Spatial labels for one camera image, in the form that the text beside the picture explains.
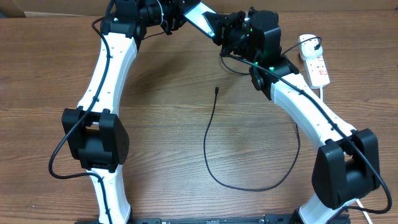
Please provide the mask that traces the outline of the blue-screen Samsung smartphone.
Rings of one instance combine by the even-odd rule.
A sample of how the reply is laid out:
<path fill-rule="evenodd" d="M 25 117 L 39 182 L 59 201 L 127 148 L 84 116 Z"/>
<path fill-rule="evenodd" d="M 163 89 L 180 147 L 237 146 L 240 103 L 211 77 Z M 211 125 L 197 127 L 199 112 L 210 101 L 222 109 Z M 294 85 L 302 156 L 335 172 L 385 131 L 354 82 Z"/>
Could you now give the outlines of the blue-screen Samsung smartphone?
<path fill-rule="evenodd" d="M 209 12 L 210 14 L 216 14 L 216 12 L 206 4 L 199 2 L 184 12 L 183 15 L 189 23 L 195 26 L 207 37 L 212 39 L 215 36 L 215 33 L 205 18 L 206 12 Z"/>

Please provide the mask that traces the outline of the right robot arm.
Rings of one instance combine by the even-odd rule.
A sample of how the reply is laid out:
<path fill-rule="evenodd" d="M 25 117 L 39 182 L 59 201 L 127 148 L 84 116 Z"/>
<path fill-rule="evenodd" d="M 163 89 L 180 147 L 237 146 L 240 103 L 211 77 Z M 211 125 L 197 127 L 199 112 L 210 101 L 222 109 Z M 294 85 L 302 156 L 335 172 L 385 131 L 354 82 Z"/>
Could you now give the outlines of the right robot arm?
<path fill-rule="evenodd" d="M 277 13 L 205 10 L 200 17 L 221 56 L 248 64 L 255 89 L 289 114 L 317 152 L 314 195 L 294 211 L 290 222 L 346 223 L 343 212 L 354 209 L 355 200 L 384 186 L 376 135 L 343 121 L 308 87 L 282 52 Z"/>

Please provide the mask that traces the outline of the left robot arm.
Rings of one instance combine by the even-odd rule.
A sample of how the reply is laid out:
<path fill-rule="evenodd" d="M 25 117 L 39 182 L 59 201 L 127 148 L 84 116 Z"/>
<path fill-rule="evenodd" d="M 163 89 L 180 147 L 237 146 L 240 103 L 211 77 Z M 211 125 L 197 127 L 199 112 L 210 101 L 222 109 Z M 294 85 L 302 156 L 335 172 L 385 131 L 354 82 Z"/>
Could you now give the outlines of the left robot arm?
<path fill-rule="evenodd" d="M 63 142 L 95 188 L 96 223 L 132 220 L 123 182 L 129 136 L 119 118 L 119 105 L 147 28 L 161 26 L 171 34 L 189 21 L 213 37 L 203 17 L 206 11 L 211 8 L 201 1 L 110 1 L 98 20 L 100 27 L 95 31 L 101 38 L 101 52 L 90 84 L 77 107 L 65 109 L 62 115 Z"/>

